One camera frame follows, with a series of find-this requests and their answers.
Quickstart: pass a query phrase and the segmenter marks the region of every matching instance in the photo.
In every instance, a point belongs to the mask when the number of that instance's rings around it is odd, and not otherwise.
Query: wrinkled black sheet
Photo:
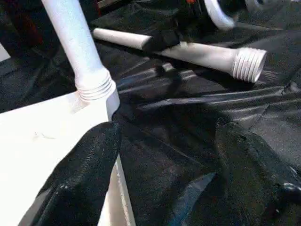
[[[93,25],[150,34],[164,27],[172,13],[158,7],[157,1],[130,4]],[[203,38],[193,34],[197,42],[266,49],[267,62],[255,85],[96,41],[119,90],[121,105],[114,120],[121,125],[120,155],[137,225],[173,225],[179,202],[183,209],[193,206],[182,225],[240,225],[221,178],[214,177],[206,188],[197,183],[221,168],[215,149],[219,118],[261,136],[281,160],[301,172],[298,7],[299,3],[294,3],[289,20],[283,17],[285,24],[277,28],[273,19],[261,27],[241,26]],[[72,70],[61,48],[47,53],[31,49],[1,62],[0,74],[1,112],[74,90]],[[193,195],[187,197],[188,187],[194,192],[190,190]],[[287,218],[291,216],[298,219],[300,209],[290,207]]]

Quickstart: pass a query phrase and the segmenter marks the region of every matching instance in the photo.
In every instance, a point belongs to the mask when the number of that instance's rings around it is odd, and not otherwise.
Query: pipe thread
[[[239,48],[232,67],[235,79],[256,82],[263,70],[267,51],[255,48]]]
[[[77,87],[79,91],[79,95],[83,100],[91,101],[100,99],[104,96],[109,95],[112,92],[112,84],[113,80],[108,70],[106,70],[106,75],[102,75],[105,77],[99,86],[92,88],[92,89],[83,89],[82,87]]]

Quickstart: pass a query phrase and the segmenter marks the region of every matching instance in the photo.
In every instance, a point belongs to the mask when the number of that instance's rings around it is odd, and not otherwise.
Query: white pvc pipe
[[[85,100],[112,92],[109,71],[102,65],[78,0],[42,0],[75,73]]]
[[[95,38],[142,50],[150,38],[147,35],[119,32],[101,28],[94,29]],[[232,77],[256,82],[262,72],[266,51],[253,48],[230,49],[199,43],[181,42],[180,45],[156,54],[186,61],[196,65],[226,72]]]

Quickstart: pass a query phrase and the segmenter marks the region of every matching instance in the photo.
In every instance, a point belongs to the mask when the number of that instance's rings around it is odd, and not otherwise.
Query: black object
[[[19,226],[96,226],[120,142],[116,122],[89,130],[53,170]]]
[[[158,31],[151,36],[142,46],[142,50],[153,52],[163,51],[166,48],[180,44],[180,37],[175,30]]]
[[[222,11],[233,16],[237,12],[246,9],[244,0],[219,0]],[[180,0],[173,21],[171,30],[159,30],[144,44],[143,50],[163,51],[180,43],[180,37],[185,36],[189,29],[197,27],[201,36],[208,35],[218,28],[212,22],[204,0]]]
[[[260,136],[231,122],[217,127],[215,142],[241,225],[283,225],[279,219],[287,208],[301,207],[301,178]],[[291,226],[300,223],[295,213],[285,221]]]
[[[208,173],[191,181],[181,193],[182,199],[173,203],[171,211],[165,216],[169,222],[164,222],[163,225],[181,226],[185,222],[188,215],[191,213],[196,201],[202,195],[203,191],[212,182],[216,173]]]

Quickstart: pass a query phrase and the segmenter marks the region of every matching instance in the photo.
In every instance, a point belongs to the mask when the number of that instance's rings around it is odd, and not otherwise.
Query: black material
[[[203,0],[195,0],[191,1],[191,3],[182,0],[181,3],[174,20],[177,24],[178,32],[184,38],[188,36],[186,38],[188,41],[193,41],[193,36],[195,36],[196,32],[199,37],[206,37],[218,30],[209,16]]]
[[[158,31],[143,44],[142,49],[148,52],[163,51],[180,44],[180,37],[176,31]]]
[[[62,47],[49,53],[21,49],[17,56],[0,62],[0,71],[1,113],[76,90]]]
[[[164,222],[163,225],[183,225],[196,201],[214,177],[215,173],[208,173],[191,181],[181,193],[182,199],[177,200],[172,205],[171,211],[165,216],[165,219],[168,219],[168,221]]]
[[[218,126],[215,143],[228,199],[241,225],[282,225],[279,218],[290,205],[301,207],[301,178],[260,136],[228,123]],[[297,217],[285,222],[299,225],[300,213],[301,208],[295,208],[293,216]]]
[[[55,167],[20,226],[96,226],[120,148],[116,122],[90,129]]]
[[[245,0],[218,0],[222,11],[228,16],[234,16],[239,11],[246,10]]]

